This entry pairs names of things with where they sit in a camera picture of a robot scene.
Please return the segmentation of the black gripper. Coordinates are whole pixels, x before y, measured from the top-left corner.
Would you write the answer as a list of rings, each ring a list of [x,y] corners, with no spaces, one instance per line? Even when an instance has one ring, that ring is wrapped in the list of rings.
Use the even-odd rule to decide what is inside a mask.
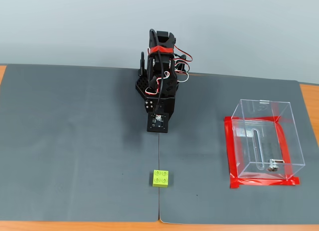
[[[174,96],[162,96],[158,103],[158,97],[145,100],[146,112],[154,112],[155,114],[167,113],[169,115],[168,127],[171,125],[172,118],[174,117]]]

